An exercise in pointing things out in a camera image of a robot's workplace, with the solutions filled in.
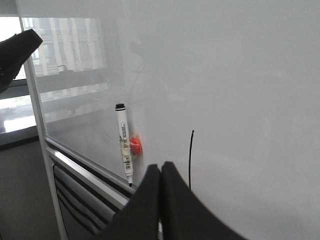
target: white surface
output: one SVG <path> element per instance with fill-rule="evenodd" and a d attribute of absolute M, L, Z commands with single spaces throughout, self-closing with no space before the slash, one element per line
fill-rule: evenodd
<path fill-rule="evenodd" d="M 252 240 L 320 239 L 320 1 L 18 3 L 24 17 L 101 23 L 104 74 L 36 79 L 49 136 L 125 178 L 124 103 L 143 144 L 137 185 L 164 161 L 187 179 L 194 129 L 192 188 L 214 214 Z M 45 101 L 52 83 L 68 87 Z"/>

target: wall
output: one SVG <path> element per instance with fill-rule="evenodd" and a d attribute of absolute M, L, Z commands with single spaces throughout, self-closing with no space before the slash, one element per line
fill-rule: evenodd
<path fill-rule="evenodd" d="M 1 0 L 0 1 L 0 15 L 1 14 L 17 14 L 17 6 L 15 0 Z"/>
<path fill-rule="evenodd" d="M 0 233 L 4 240 L 58 240 L 38 141 L 0 151 Z"/>

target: orange magnet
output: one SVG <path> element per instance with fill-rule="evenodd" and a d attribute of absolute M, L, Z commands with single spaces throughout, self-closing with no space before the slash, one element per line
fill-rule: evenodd
<path fill-rule="evenodd" d="M 142 145 L 139 137 L 133 136 L 130 138 L 130 148 L 131 153 L 134 155 L 138 156 L 142 153 Z"/>

